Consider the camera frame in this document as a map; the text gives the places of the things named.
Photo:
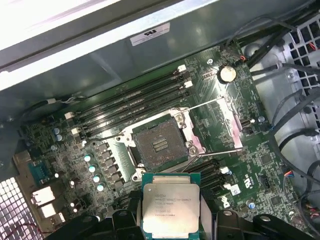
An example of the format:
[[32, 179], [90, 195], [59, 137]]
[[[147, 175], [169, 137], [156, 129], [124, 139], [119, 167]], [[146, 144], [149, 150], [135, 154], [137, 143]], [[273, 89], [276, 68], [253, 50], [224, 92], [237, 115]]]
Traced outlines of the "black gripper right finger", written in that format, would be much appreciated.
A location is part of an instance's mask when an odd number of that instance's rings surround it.
[[245, 220], [230, 209], [219, 210], [212, 196], [200, 196], [200, 223], [206, 240], [313, 240], [285, 221], [270, 215]]

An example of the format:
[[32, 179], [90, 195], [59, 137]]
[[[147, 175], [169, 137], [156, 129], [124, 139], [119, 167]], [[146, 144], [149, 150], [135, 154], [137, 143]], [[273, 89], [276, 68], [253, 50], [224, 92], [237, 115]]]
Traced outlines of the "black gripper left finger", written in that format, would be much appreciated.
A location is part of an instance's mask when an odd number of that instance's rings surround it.
[[128, 195], [127, 208], [116, 210], [111, 217], [98, 220], [93, 215], [78, 216], [46, 237], [47, 240], [142, 240], [137, 223], [142, 191]]

